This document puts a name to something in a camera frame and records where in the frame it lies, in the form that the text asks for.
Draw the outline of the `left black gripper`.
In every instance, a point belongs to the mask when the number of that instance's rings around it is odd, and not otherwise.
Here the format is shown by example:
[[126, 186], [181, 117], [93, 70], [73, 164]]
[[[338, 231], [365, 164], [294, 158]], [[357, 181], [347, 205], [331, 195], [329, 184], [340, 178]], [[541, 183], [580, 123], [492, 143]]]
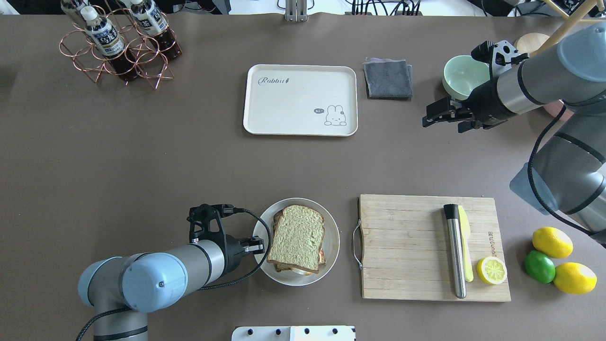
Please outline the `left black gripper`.
[[224, 255], [223, 276], [235, 270], [240, 265], [244, 255], [264, 254], [266, 252], [266, 242], [260, 237], [238, 239], [226, 234], [219, 239], [219, 246]]

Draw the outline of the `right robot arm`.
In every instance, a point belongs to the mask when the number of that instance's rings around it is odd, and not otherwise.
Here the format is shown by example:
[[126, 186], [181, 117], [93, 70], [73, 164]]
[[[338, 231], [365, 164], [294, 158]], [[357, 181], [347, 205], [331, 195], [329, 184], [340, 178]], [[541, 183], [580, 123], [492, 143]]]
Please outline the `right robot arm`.
[[510, 118], [562, 101], [541, 132], [528, 163], [509, 187], [546, 215], [605, 244], [606, 26], [600, 21], [533, 56], [508, 41], [472, 50], [490, 76], [467, 99], [445, 97], [427, 106], [422, 125], [457, 122], [459, 133], [491, 129]]

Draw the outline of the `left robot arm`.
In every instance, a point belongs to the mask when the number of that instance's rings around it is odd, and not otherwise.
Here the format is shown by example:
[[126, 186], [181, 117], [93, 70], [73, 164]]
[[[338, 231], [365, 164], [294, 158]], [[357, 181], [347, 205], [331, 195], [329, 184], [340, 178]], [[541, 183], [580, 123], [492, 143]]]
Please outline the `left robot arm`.
[[257, 236], [228, 244], [199, 240], [165, 252], [112, 257], [89, 265], [78, 281], [78, 294], [95, 316], [77, 336], [94, 327], [96, 341], [145, 341], [148, 313], [167, 308], [238, 266], [248, 254], [263, 254], [271, 242]]

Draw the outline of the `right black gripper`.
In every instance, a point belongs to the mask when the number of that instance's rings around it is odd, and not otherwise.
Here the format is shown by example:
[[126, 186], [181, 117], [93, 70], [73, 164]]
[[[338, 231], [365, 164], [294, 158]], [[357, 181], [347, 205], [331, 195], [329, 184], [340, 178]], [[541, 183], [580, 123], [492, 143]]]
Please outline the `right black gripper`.
[[464, 133], [473, 129], [490, 129], [517, 116], [500, 100], [497, 81], [497, 78], [492, 79], [476, 87], [466, 100], [457, 101], [447, 96], [426, 106], [422, 127], [439, 122], [459, 122], [457, 131]]

